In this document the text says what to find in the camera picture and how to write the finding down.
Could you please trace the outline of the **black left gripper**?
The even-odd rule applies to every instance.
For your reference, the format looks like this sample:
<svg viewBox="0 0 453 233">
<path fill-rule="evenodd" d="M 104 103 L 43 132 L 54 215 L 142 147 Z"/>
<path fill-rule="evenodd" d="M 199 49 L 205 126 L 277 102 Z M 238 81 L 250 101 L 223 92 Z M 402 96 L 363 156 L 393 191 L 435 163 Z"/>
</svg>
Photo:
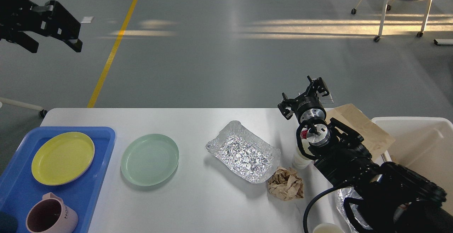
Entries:
<svg viewBox="0 0 453 233">
<path fill-rule="evenodd" d="M 39 6 L 30 0 L 1 0 L 1 39 L 37 53 L 39 43 L 22 31 L 51 36 L 80 53 L 81 23 L 58 1 Z"/>
</svg>

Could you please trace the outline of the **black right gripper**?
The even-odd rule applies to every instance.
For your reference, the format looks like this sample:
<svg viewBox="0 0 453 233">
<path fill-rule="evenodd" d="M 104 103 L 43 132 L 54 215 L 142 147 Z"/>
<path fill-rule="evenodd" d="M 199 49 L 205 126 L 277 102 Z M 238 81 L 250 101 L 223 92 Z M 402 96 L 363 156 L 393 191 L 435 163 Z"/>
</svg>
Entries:
<svg viewBox="0 0 453 233">
<path fill-rule="evenodd" d="M 328 91 L 330 93 L 322 78 L 312 79 L 308 75 L 307 79 L 309 80 L 309 86 L 306 88 L 306 91 L 317 90 L 319 93 L 321 91 Z M 283 99 L 277 107 L 286 120 L 289 120 L 293 114 L 296 115 L 299 123 L 303 123 L 309 119 L 326 119 L 326 111 L 317 97 L 306 96 L 294 99 L 288 98 L 284 92 L 282 92 L 282 97 Z"/>
</svg>

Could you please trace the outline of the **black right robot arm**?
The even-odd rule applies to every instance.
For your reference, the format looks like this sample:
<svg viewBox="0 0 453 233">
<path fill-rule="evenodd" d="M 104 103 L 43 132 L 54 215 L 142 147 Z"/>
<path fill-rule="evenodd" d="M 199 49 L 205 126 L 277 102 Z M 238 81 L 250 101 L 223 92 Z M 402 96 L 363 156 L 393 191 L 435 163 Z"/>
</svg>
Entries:
<svg viewBox="0 0 453 233">
<path fill-rule="evenodd" d="M 307 233 L 312 206 L 327 194 L 352 187 L 360 199 L 347 197 L 343 208 L 350 224 L 359 233 L 451 233 L 452 215 L 442 209 L 446 191 L 415 171 L 395 162 L 378 165 L 356 130 L 331 118 L 319 95 L 330 94 L 322 78 L 312 79 L 304 93 L 288 98 L 278 108 L 290 119 L 296 116 L 297 146 L 303 156 L 333 185 L 307 205 L 303 229 Z"/>
</svg>

